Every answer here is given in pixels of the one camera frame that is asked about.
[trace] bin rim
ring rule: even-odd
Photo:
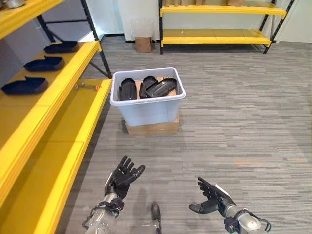
[[[115,101],[113,100],[113,88],[115,86],[115,76],[119,73],[124,72],[139,72],[139,71],[152,71],[152,70],[159,70],[159,69],[174,69],[175,73],[177,74],[176,79],[180,84],[180,88],[182,89],[182,93],[179,95],[174,96],[166,96],[166,97],[153,97],[153,98],[145,98],[145,99],[137,99],[137,100],[126,100],[126,101]],[[152,68],[152,69],[140,69],[140,70],[129,70],[129,71],[119,71],[115,72],[113,74],[113,82],[112,82],[112,90],[111,90],[111,96],[110,96],[110,104],[113,106],[129,106],[129,105],[138,105],[138,104],[148,104],[148,103],[154,103],[154,102],[163,102],[163,101],[172,101],[172,100],[180,100],[185,98],[186,92],[183,87],[183,84],[181,82],[180,76],[178,75],[177,69],[174,67],[161,67],[161,68]]]

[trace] cardboard box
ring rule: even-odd
[[[174,5],[175,6],[181,5],[181,0],[174,0]]]
[[[130,135],[172,135],[179,129],[179,115],[175,121],[130,127],[126,124]]]
[[[182,6],[195,5],[195,0],[181,0]]]
[[[165,0],[165,6],[170,6],[172,5],[171,0]]]
[[[245,0],[227,0],[228,6],[244,6]]]
[[[196,0],[196,5],[203,5],[204,4],[204,0]]]
[[[150,53],[152,51],[151,38],[136,38],[136,51]]]

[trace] black baseboard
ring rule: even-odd
[[[116,33],[116,34],[105,34],[105,37],[109,38],[109,37],[124,37],[125,34],[124,33]]]
[[[126,43],[135,43],[135,40],[127,40]],[[160,40],[152,40],[152,43],[159,43]]]

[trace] black robotic glove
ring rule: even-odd
[[[131,159],[124,156],[117,168],[112,172],[105,187],[105,195],[108,193],[116,193],[122,200],[126,197],[130,184],[134,182],[145,170],[145,165],[139,166],[137,169],[132,167],[134,163]]]
[[[219,210],[220,214],[226,217],[225,207],[230,204],[236,205],[231,197],[201,177],[198,177],[198,180],[199,188],[203,191],[203,195],[207,197],[207,201],[189,205],[190,210],[198,214],[208,214]]]

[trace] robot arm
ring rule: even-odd
[[[207,201],[200,204],[191,204],[189,208],[198,214],[208,214],[219,211],[225,217],[225,229],[229,233],[239,234],[262,234],[271,230],[271,224],[255,216],[247,209],[241,209],[231,199],[230,195],[218,185],[211,185],[202,178],[198,178],[198,185],[203,191]],[[266,222],[265,229],[261,227],[261,222]]]
[[[134,163],[124,156],[117,168],[110,174],[105,184],[105,197],[90,212],[82,223],[87,229],[86,234],[110,234],[112,222],[123,209],[123,199],[126,197],[130,184],[138,179],[145,170],[141,165],[137,169]]]

